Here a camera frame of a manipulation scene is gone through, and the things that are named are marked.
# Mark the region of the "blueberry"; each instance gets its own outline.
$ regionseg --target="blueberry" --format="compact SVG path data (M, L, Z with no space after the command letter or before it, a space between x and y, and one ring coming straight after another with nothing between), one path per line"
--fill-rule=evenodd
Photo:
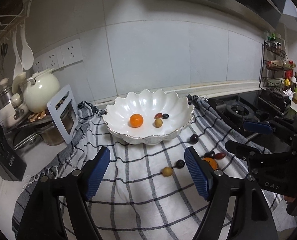
M162 115L162 119L167 119L168 117L169 117L168 114L164 114L164 115Z
M190 143L191 144L196 144L198 141L199 141L199 137L198 137L197 134L191 135L191 137L190 137Z
M209 157L209 158L214 159L214 157L215 157L215 153L214 153L213 151L210 151L210 152L208 152L208 153L205 153L205 154L204 154L204 157Z
M178 160L177 162L176 162L176 165L175 165L178 169L181 169L181 168L183 168L184 166L185 166L185 161L183 161L183 160Z

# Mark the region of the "kitchen backsplash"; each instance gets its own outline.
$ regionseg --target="kitchen backsplash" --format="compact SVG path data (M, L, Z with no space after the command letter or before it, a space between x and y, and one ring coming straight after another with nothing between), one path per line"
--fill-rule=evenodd
M80 40L83 61L54 72L77 102L145 88L258 80L262 35L239 18L179 0L33 0L26 20L36 57ZM11 80L14 63L9 46Z

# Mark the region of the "stove burner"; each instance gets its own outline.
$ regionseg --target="stove burner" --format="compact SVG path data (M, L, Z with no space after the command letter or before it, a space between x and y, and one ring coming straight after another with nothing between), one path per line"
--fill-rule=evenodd
M254 117L254 111L239 101L226 104L225 114L235 121L249 120Z

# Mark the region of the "white ladle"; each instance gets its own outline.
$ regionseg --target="white ladle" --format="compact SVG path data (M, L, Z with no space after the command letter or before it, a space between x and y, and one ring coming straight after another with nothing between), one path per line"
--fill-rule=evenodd
M25 37L25 23L21 24L21 40L22 40L22 65L25 70L29 70L34 63L34 55L31 48L28 46Z
M16 33L17 33L17 27L15 29L15 31L13 31L13 49L14 49L14 54L15 54L15 58L16 58L16 62L15 62L15 67L14 67L14 74L13 74L13 79L20 73L23 72L23 65L22 65L22 61L19 57L18 54L18 50L16 47Z

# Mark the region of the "orange fruit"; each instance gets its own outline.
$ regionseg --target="orange fruit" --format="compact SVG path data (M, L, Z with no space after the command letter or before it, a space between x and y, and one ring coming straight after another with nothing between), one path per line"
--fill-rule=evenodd
M130 117L130 125L134 128L140 127L143 124L143 116L140 114L133 114Z
M202 158L202 160L207 161L211 165L211 167L213 168L213 170L217 170L218 169L218 165L217 165L216 160L214 160L212 158L209 158L209 157Z

